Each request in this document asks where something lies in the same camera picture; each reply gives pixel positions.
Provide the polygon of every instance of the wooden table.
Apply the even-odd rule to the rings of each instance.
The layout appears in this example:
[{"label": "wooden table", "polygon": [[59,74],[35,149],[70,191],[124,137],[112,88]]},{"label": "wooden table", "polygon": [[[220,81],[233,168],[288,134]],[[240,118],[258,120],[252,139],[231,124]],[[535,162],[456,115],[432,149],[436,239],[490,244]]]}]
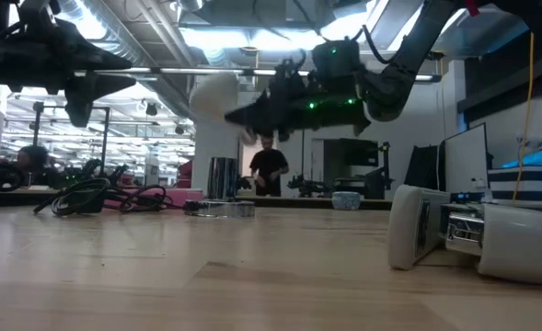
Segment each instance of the wooden table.
[{"label": "wooden table", "polygon": [[542,330],[542,287],[438,251],[386,262],[387,211],[55,218],[0,209],[0,330]]}]

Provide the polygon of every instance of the white robot part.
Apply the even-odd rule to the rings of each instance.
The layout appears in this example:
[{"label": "white robot part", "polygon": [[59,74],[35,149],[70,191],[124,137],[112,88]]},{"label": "white robot part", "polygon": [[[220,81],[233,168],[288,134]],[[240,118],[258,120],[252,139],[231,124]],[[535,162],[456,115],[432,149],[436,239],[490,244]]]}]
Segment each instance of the white robot part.
[{"label": "white robot part", "polygon": [[485,205],[478,272],[542,284],[542,211]]},{"label": "white robot part", "polygon": [[440,235],[441,205],[450,194],[402,185],[389,214],[387,259],[389,266],[409,270],[444,239]]},{"label": "white robot part", "polygon": [[189,105],[198,120],[226,123],[239,131],[239,139],[246,146],[256,143],[256,134],[247,128],[225,121],[225,114],[238,107],[239,82],[235,74],[212,74],[190,91]]}]

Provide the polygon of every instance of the tangled cables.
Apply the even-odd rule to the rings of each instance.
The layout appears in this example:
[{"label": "tangled cables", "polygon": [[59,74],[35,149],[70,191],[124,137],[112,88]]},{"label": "tangled cables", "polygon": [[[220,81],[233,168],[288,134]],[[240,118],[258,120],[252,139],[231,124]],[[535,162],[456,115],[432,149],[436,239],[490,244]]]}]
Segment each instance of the tangled cables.
[{"label": "tangled cables", "polygon": [[[148,190],[152,189],[157,189],[160,192],[146,194]],[[105,204],[106,200],[117,201],[120,204],[118,207],[111,206]],[[101,212],[103,208],[119,210],[122,213],[179,208],[173,205],[172,199],[167,196],[167,190],[161,186],[147,186],[130,193],[112,186],[106,178],[89,179],[63,188],[33,212],[38,213],[50,205],[52,205],[52,212],[56,216],[97,213]]]}]

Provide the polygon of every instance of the man in black shirt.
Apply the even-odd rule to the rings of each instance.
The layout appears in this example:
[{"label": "man in black shirt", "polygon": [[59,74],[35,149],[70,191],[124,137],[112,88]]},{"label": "man in black shirt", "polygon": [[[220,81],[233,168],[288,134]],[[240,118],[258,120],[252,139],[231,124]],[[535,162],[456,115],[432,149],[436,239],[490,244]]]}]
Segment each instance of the man in black shirt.
[{"label": "man in black shirt", "polygon": [[272,149],[272,138],[260,138],[262,151],[250,163],[252,176],[256,177],[256,195],[281,197],[281,175],[289,172],[289,165],[280,151]]}]

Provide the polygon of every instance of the yellow cable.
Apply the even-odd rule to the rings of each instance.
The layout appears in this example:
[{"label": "yellow cable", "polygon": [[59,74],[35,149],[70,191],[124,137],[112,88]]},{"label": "yellow cable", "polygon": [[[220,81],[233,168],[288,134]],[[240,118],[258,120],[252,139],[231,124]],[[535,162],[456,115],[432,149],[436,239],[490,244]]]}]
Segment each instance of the yellow cable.
[{"label": "yellow cable", "polygon": [[520,180],[522,179],[522,172],[524,169],[525,158],[525,146],[526,137],[528,135],[528,126],[530,124],[530,113],[532,109],[532,92],[535,85],[535,34],[530,33],[530,79],[528,82],[528,100],[526,101],[526,123],[525,132],[522,137],[522,144],[520,145],[520,154],[518,156],[518,178],[516,179],[516,188],[513,191],[512,200],[516,200],[518,196],[518,189],[520,188]]}]

